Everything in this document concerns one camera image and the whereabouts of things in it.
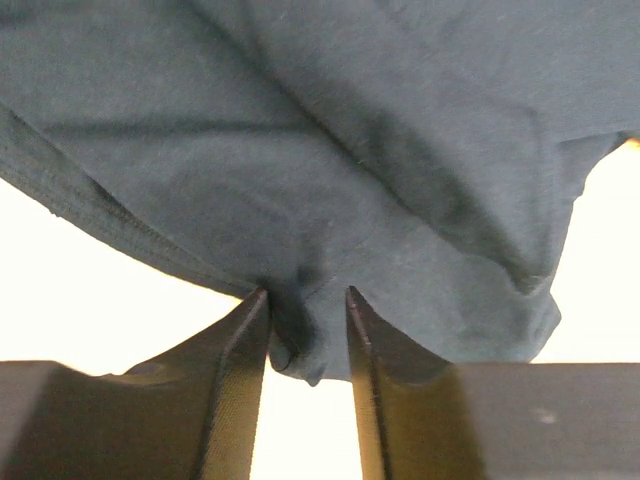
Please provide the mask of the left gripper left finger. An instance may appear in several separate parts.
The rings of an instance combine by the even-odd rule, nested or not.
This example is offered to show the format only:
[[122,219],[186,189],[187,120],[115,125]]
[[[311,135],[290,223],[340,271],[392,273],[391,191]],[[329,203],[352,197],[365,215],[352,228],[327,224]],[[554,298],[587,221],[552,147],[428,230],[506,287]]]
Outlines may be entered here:
[[246,479],[266,350],[265,291],[122,375],[1,365],[5,479]]

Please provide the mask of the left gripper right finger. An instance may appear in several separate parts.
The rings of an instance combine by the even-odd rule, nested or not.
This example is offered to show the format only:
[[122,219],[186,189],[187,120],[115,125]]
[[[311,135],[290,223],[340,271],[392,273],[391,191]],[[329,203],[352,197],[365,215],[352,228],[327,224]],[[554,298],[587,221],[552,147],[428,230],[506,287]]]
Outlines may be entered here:
[[346,327],[366,479],[635,479],[639,368],[455,364],[355,288]]

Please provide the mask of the black t shirt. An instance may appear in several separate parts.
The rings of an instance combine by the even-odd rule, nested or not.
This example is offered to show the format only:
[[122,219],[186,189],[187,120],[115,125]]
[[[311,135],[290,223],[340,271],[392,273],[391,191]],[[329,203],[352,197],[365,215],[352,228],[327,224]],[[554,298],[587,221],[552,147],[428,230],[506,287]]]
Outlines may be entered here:
[[528,362],[594,166],[639,130],[635,1],[5,1],[1,175],[179,278],[268,291],[346,380],[343,292]]

